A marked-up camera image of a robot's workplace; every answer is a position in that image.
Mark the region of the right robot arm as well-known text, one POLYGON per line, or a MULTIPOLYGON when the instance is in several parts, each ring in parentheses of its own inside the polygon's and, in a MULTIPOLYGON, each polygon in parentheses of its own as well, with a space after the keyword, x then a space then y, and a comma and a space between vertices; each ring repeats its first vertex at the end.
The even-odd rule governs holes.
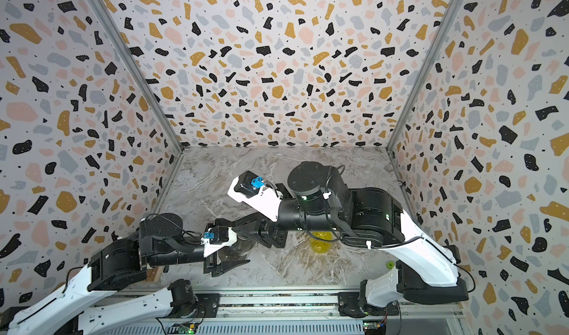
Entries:
POLYGON ((387 274, 362 282, 361 306, 384 308, 402 299, 421 305, 468 300, 475 285, 460 276, 458 249, 437 244, 387 191, 349 188, 342 179, 344 170, 302 162, 283 184, 251 171, 238 175, 228 196, 252 207, 253 213, 207 226, 202 237, 204 272, 218 277, 238 267, 239 261, 219 261, 216 255, 240 240, 283 248, 290 232, 302 231, 314 240, 329 232, 334 242, 385 251, 397 260, 387 274))

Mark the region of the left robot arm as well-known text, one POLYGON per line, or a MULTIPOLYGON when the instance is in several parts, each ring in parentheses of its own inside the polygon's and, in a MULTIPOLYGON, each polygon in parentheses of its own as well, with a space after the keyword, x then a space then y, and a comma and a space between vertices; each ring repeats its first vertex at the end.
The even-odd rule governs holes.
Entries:
POLYGON ((93 255, 75 276, 67 275, 63 286, 37 304, 7 309, 1 316, 1 330, 7 334, 103 334, 147 318, 205 317, 207 307, 198 304, 188 280, 176 280, 136 299, 98 303, 145 281, 148 270, 160 266, 203 262, 205 274, 221 276, 247 264, 246 259, 217 259, 218 251, 237 241, 225 219, 197 234, 185 230, 182 218, 174 213, 151 214, 134 233, 93 255))

